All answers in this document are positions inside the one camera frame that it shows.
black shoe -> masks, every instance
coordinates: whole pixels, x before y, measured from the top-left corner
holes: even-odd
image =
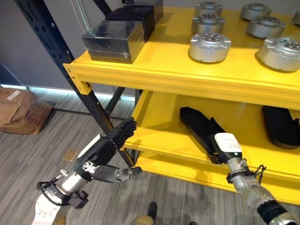
[[[158,205],[156,202],[151,202],[148,208],[148,216],[150,216],[153,220],[155,220],[158,212]]]

yellow shelf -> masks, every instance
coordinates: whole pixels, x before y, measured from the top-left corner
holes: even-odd
[[[214,117],[226,132],[233,133],[251,170],[264,164],[266,177],[300,183],[300,148],[285,150],[268,140],[261,105],[144,91],[133,113],[137,130],[125,147],[227,171],[225,165],[209,161],[206,151],[180,121],[179,109],[184,106]]]
[[[283,73],[261,65],[255,53],[263,40],[246,33],[248,22],[238,11],[222,12],[223,34],[232,47],[218,64],[201,64],[188,56],[193,8],[164,11],[133,64],[92,61],[87,52],[64,64],[79,91],[88,94],[86,82],[91,82],[300,110],[300,71]],[[274,16],[286,23],[283,37],[299,40],[300,29],[290,16]]]
[[[233,185],[228,184],[226,181],[228,172],[219,167],[197,164],[147,152],[141,154],[136,166],[140,166],[145,172],[235,192]],[[282,203],[300,204],[299,183],[281,182],[264,177],[262,186],[267,188]]]

black metal upright post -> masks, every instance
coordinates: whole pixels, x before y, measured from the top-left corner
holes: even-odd
[[[113,124],[93,90],[88,95],[82,95],[62,66],[63,63],[71,63],[74,57],[57,28],[45,2],[43,0],[15,0],[15,2],[72,89],[107,134],[113,129]],[[112,105],[115,105],[116,97],[113,97],[112,100]],[[126,150],[124,152],[120,151],[120,154],[128,166],[132,167],[134,165],[131,157],[128,157],[129,154]]]

floor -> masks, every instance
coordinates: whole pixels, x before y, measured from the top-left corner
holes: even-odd
[[[87,112],[72,93],[32,90],[56,108]],[[103,105],[108,101],[100,98]],[[129,117],[133,108],[134,102],[120,100],[112,116]],[[0,225],[30,225],[40,195],[35,184],[50,180],[62,168],[71,171],[72,163],[61,160],[65,151],[81,150],[98,133],[103,134],[91,116],[69,112],[53,112],[38,135],[0,133]],[[126,167],[119,155],[110,164]],[[264,224],[238,194],[146,172],[121,184],[92,181],[84,190],[89,202],[82,210],[68,212],[68,225],[128,225],[151,201],[158,204],[156,225]],[[300,216],[299,206],[284,206]]]

black plastic box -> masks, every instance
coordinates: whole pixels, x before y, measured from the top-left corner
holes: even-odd
[[[127,0],[124,7],[153,7],[155,24],[163,17],[164,0]]]
[[[133,63],[143,48],[141,21],[102,21],[82,37],[92,60]]]
[[[112,11],[106,20],[142,21],[145,42],[147,42],[155,29],[153,7],[125,7]]]

